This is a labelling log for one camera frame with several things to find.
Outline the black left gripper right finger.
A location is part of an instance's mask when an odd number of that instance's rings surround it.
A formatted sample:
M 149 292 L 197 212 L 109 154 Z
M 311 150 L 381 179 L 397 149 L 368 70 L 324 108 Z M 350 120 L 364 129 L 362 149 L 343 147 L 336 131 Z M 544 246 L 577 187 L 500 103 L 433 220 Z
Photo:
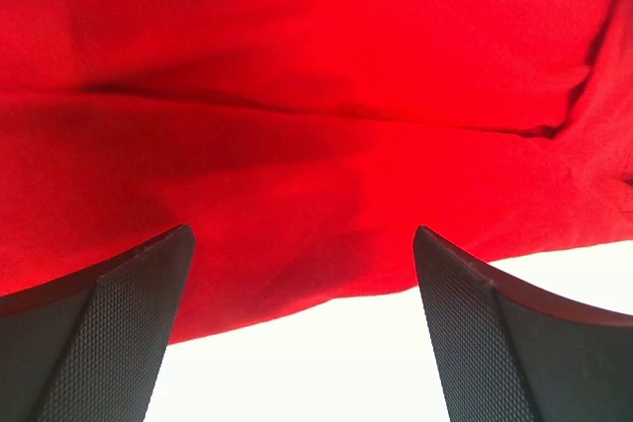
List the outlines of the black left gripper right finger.
M 450 420 L 631 420 L 631 315 L 538 288 L 425 226 L 413 254 Z

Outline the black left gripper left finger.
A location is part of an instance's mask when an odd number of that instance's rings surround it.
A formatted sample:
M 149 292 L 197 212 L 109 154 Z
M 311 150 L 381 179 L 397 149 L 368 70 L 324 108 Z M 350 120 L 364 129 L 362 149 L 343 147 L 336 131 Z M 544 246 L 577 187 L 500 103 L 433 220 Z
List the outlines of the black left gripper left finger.
M 143 420 L 194 249 L 180 225 L 2 296 L 2 420 Z

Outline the red t shirt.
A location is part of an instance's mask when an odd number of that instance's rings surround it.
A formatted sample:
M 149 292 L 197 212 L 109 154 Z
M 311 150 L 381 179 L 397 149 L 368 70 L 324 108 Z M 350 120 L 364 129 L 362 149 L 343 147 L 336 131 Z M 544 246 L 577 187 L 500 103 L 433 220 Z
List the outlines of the red t shirt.
M 178 224 L 174 341 L 632 235 L 632 0 L 1 0 L 1 290 Z

